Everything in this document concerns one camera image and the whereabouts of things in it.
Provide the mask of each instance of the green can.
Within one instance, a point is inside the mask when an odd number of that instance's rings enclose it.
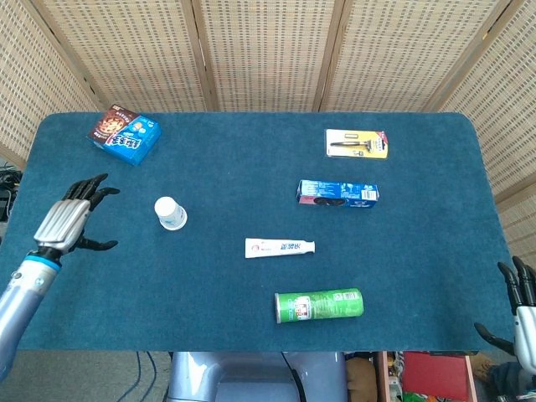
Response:
[[[363,314],[363,297],[359,289],[276,293],[276,320],[295,322],[323,318],[359,317]]]

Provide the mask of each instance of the robot finger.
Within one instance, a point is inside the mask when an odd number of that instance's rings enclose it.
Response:
[[[536,294],[536,270],[530,265],[525,264],[525,266],[528,272],[530,272],[530,281],[533,284],[534,293]]]
[[[111,241],[106,241],[105,243],[101,243],[99,241],[86,239],[85,237],[80,237],[80,239],[76,243],[76,248],[94,250],[94,251],[106,251],[115,247],[117,244],[118,244],[117,240],[111,240]]]
[[[513,343],[511,343],[510,341],[507,341],[506,339],[496,337],[479,322],[475,322],[474,325],[475,325],[475,329],[478,332],[478,335],[480,335],[482,339],[484,339],[487,343],[489,343],[490,345],[496,348],[503,350],[504,352],[512,356],[515,356]]]
[[[82,191],[82,194],[80,195],[80,198],[82,199],[90,199],[93,194],[95,194],[95,191],[99,187],[99,184],[108,177],[108,173],[102,173],[90,180],[90,182],[85,186],[84,190]]]
[[[518,270],[519,290],[521,291],[521,297],[523,298],[523,305],[530,307],[536,306],[532,274],[519,257],[514,256],[512,261]]]
[[[499,262],[497,266],[504,276],[504,281],[506,282],[508,292],[508,300],[510,301],[512,314],[515,316],[517,314],[518,307],[523,305],[523,298],[521,297],[521,292],[519,291],[518,280],[506,264]]]
[[[73,191],[73,193],[71,194],[71,196],[69,197],[69,199],[77,199],[77,198],[80,198],[80,195],[81,195],[82,192],[84,191],[85,186],[87,186],[89,182],[90,182],[90,180],[82,180],[82,181],[78,184],[78,186],[76,186],[75,190]]]
[[[101,203],[102,199],[108,195],[108,194],[118,194],[119,190],[117,188],[113,187],[106,187],[102,188],[101,190],[97,191],[93,196],[90,198],[90,211],[95,209],[95,207]]]
[[[79,181],[79,182],[76,182],[75,184],[73,184],[72,186],[69,187],[69,189],[67,190],[67,193],[65,193],[64,197],[62,198],[62,200],[64,199],[73,199],[73,194],[75,193],[76,189],[78,188],[78,186],[80,186],[82,183],[82,181]]]

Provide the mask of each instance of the blue box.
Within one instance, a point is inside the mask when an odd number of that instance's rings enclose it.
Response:
[[[160,137],[160,131],[154,120],[113,105],[88,138],[111,155],[131,165],[139,165]]]
[[[371,208],[379,191],[376,184],[300,180],[296,198],[299,204]]]

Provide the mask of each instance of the toothpaste tube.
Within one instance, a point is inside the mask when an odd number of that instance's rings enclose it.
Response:
[[[314,241],[246,239],[245,258],[272,257],[315,252]]]

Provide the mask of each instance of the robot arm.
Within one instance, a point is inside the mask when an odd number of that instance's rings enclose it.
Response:
[[[91,211],[106,195],[119,193],[116,188],[97,190],[107,176],[101,174],[69,188],[61,201],[52,206],[33,237],[38,249],[31,251],[12,273],[0,297],[0,382],[9,374],[18,342],[61,270],[60,257],[75,248],[102,251],[117,245],[114,240],[99,243],[83,236]]]
[[[525,370],[536,375],[536,271],[518,257],[512,260],[519,280],[506,264],[497,265],[506,281],[512,308],[514,343],[496,337],[479,322],[475,323],[475,329],[486,342],[516,356]]]

